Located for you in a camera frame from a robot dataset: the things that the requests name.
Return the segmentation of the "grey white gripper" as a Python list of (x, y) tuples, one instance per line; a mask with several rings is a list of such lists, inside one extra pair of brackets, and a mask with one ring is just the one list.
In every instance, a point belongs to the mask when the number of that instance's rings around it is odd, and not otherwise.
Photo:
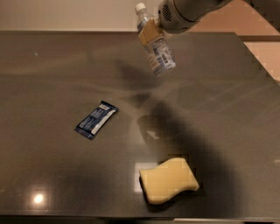
[[(198, 20), (195, 16), (196, 10), (196, 0), (162, 0), (158, 6), (160, 26), (171, 34), (185, 32)], [(137, 28), (143, 46), (163, 36), (153, 17), (141, 21)]]

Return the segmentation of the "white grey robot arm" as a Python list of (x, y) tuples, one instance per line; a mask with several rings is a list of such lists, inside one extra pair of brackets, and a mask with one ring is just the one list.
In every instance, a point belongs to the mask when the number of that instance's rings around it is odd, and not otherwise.
[[(138, 17), (137, 31), (143, 45), (164, 32), (179, 34), (194, 27), (205, 15), (217, 11), (232, 0), (162, 0), (158, 6), (158, 18), (146, 10), (143, 3), (135, 6)], [(280, 0), (242, 0), (255, 9), (274, 28), (280, 28)]]

